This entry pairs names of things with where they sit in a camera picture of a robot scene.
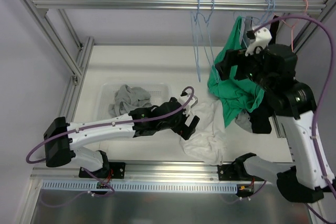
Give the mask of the white tank top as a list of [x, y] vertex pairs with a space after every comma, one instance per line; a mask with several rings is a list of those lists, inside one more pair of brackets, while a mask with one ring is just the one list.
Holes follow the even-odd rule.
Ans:
[[197, 104], [190, 111], [198, 116], [195, 133], [180, 145], [186, 155], [209, 165], [220, 165], [227, 150], [223, 107], [219, 100]]

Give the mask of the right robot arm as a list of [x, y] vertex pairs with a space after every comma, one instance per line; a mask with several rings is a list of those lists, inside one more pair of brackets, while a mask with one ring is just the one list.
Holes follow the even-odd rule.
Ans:
[[283, 127], [292, 163], [277, 164], [254, 153], [236, 158], [230, 171], [240, 180], [258, 177], [277, 186], [290, 202], [314, 203], [335, 189], [335, 176], [328, 167], [313, 117], [316, 102], [310, 87], [295, 79], [298, 57], [281, 44], [227, 50], [215, 65], [222, 80], [228, 80], [232, 67], [234, 79], [249, 79], [265, 92], [278, 123]]

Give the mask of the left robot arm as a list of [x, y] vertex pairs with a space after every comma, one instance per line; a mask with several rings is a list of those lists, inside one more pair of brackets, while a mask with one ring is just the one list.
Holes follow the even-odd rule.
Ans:
[[200, 120], [194, 116], [189, 125], [186, 124], [190, 109], [197, 102], [197, 97], [184, 94], [179, 99], [172, 97], [160, 106], [138, 108], [107, 120], [68, 123], [65, 117], [58, 117], [44, 133], [46, 166], [54, 168], [73, 163], [82, 169], [81, 178], [88, 177], [88, 172], [105, 178], [111, 170], [106, 152], [89, 150], [86, 145], [118, 138], [152, 136], [163, 130], [172, 130], [188, 140]]

